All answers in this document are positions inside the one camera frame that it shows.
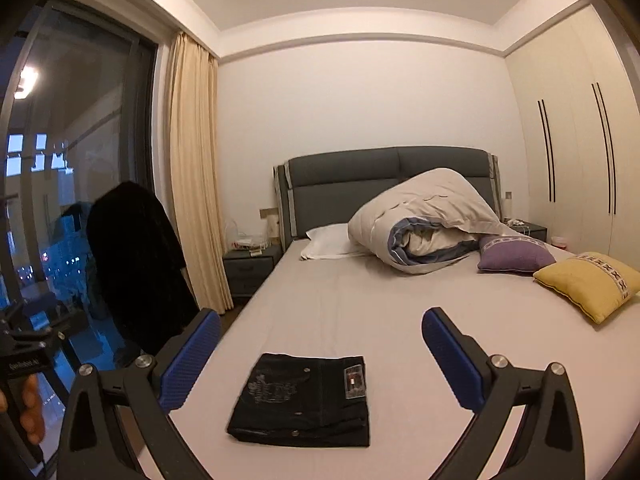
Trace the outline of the person's left hand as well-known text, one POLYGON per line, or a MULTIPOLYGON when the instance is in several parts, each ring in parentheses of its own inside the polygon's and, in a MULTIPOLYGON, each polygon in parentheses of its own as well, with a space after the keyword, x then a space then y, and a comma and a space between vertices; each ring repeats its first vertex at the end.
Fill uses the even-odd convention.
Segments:
POLYGON ((26 431, 29 442, 38 445, 46 435, 46 425, 43 420, 42 402, 36 375, 30 375, 25 379, 21 397, 24 403, 20 418, 21 425, 26 431))

